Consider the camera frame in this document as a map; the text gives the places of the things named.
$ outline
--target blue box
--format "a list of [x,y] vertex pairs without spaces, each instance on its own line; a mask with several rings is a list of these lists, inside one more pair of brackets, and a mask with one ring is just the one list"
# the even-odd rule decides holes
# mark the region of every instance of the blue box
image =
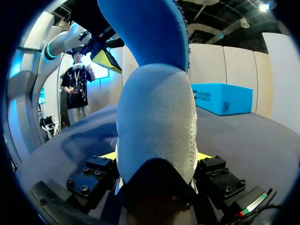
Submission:
[[192,84],[196,106],[216,115],[250,113],[253,91],[225,83]]

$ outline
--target teal light ring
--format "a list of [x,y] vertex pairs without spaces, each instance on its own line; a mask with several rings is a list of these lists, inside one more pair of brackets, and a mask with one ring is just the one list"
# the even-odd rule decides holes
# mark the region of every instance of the teal light ring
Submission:
[[50,51],[49,51],[49,45],[50,45],[50,42],[49,42],[48,45],[47,45],[47,55],[48,55],[50,58],[55,59],[56,56],[53,56],[53,55],[50,54]]

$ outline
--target blue fabric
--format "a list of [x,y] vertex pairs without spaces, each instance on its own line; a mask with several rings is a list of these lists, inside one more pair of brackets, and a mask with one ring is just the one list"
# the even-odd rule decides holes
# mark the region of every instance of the blue fabric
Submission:
[[163,63],[187,71],[188,35],[173,0],[98,0],[98,3],[139,66]]

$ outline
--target table surface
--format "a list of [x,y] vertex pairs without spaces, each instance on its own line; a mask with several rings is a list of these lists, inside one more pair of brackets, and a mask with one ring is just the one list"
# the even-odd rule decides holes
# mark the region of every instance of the table surface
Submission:
[[[109,105],[89,115],[35,150],[16,172],[24,191],[49,179],[64,187],[86,159],[114,151],[115,144],[110,144],[117,136],[117,108]],[[276,189],[272,203],[282,203],[299,172],[300,135],[253,113],[217,116],[196,110],[198,151],[225,159],[230,171],[246,180],[248,190]]]

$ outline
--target black mount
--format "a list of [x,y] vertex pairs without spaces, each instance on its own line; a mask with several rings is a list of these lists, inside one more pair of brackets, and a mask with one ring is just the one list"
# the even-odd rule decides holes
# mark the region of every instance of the black mount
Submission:
[[[116,160],[93,156],[78,175],[66,180],[66,188],[53,180],[47,184],[40,181],[32,187],[29,196],[49,225],[99,224],[98,219],[87,214],[98,206],[107,191],[114,190],[118,177]],[[198,195],[191,204],[200,224],[230,224],[268,204],[276,194],[272,189],[266,193],[260,187],[247,192],[246,181],[234,176],[219,156],[198,161],[194,179]],[[122,205],[113,192],[110,196],[114,201],[105,203],[100,221],[118,224]],[[220,222],[213,206],[224,214]],[[247,217],[243,223],[250,224],[256,216],[258,213]]]

